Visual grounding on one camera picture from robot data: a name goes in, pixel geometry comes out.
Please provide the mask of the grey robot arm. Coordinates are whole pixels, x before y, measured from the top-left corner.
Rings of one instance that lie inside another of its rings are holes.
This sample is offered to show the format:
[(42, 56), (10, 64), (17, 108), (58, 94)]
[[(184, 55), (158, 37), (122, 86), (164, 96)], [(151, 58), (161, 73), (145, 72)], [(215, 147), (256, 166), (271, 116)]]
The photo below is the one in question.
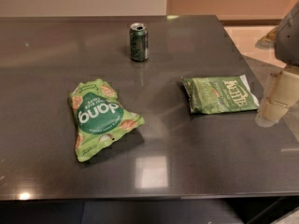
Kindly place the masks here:
[(261, 127), (278, 123), (299, 101), (299, 2), (279, 23), (274, 48), (276, 58), (286, 66), (267, 79), (255, 118)]

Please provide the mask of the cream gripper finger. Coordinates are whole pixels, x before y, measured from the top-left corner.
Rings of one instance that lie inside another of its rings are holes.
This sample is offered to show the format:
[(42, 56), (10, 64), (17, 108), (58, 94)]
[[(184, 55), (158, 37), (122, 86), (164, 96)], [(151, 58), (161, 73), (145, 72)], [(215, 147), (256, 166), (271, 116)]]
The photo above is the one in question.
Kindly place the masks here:
[(271, 127), (298, 101), (299, 66), (287, 65), (268, 77), (255, 121), (261, 127)]

